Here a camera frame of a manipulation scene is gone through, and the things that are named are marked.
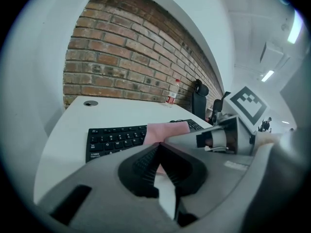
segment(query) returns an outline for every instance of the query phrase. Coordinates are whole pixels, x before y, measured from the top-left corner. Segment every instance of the person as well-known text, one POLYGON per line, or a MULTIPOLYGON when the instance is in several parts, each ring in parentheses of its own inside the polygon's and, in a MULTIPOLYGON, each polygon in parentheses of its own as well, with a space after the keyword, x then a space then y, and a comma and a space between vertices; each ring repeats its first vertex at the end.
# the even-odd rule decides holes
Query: person
POLYGON ((269 128, 270 128, 270 122, 272 121, 272 118, 269 117, 268 120, 262 122, 262 125, 260 128, 258 128, 258 131, 260 132, 265 132, 265 131, 268 131, 269 128))

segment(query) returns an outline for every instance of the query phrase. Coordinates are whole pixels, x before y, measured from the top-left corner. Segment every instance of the ceiling light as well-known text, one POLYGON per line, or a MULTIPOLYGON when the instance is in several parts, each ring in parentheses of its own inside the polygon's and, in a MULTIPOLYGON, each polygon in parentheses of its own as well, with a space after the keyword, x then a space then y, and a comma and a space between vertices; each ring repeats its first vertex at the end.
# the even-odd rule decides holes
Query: ceiling light
POLYGON ((266 74, 266 76, 264 76, 263 78, 262 78, 262 82, 266 82, 267 81, 267 79, 269 79, 270 78, 270 76, 273 74, 274 72, 273 71, 268 71, 268 73, 266 74))
POLYGON ((290 32, 290 35, 287 38, 287 41, 295 44, 295 42, 299 36, 299 33, 301 31, 302 24, 303 24, 303 20, 302 20, 300 14, 295 10, 295 16, 294 16, 294 22, 293 22, 292 30, 290 32))

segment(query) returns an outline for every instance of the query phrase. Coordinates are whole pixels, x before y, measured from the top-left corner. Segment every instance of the white ceiling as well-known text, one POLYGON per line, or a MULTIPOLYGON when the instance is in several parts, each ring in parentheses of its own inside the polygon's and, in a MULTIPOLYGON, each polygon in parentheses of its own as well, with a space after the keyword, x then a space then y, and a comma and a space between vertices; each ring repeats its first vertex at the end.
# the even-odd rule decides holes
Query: white ceiling
POLYGON ((247 85, 257 92, 270 106, 278 133, 296 127, 293 115, 280 95, 280 90, 301 65, 310 37, 305 26, 295 44, 287 41, 294 21, 294 9, 279 0, 224 0, 231 19, 235 40, 235 74, 232 90, 247 85), (278 65, 260 63, 266 42, 271 42, 288 61, 278 65), (275 73, 265 82, 262 77, 269 71, 275 73))
POLYGON ((294 9, 279 0, 225 0, 231 18, 235 40, 235 68, 245 72, 250 79, 261 80, 269 70, 275 73, 266 82, 280 91, 301 65, 307 48, 309 34, 303 27, 295 44, 287 41, 294 9), (281 68, 260 64, 265 42, 271 42, 289 56, 281 68))

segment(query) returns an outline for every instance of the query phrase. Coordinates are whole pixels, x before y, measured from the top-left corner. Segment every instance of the white desk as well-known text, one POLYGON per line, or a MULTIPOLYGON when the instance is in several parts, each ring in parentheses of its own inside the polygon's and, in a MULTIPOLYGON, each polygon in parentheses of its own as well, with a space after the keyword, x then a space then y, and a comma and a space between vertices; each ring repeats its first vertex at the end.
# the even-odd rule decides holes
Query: white desk
POLYGON ((77 97, 54 127, 41 156, 35 177, 34 202, 57 183, 85 164, 86 139, 90 128, 113 128, 192 119, 203 128, 210 125, 178 105, 156 102, 77 97), (95 100, 97 106, 84 106, 95 100))

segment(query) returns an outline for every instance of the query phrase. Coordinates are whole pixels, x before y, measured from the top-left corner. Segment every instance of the plastic water bottle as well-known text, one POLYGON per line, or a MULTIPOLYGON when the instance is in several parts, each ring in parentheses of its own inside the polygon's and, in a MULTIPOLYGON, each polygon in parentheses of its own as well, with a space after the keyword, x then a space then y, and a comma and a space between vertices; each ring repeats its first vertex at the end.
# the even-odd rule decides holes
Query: plastic water bottle
POLYGON ((176 80, 175 84, 170 85, 169 95, 166 98, 165 105, 172 107, 178 94, 180 80, 176 80))

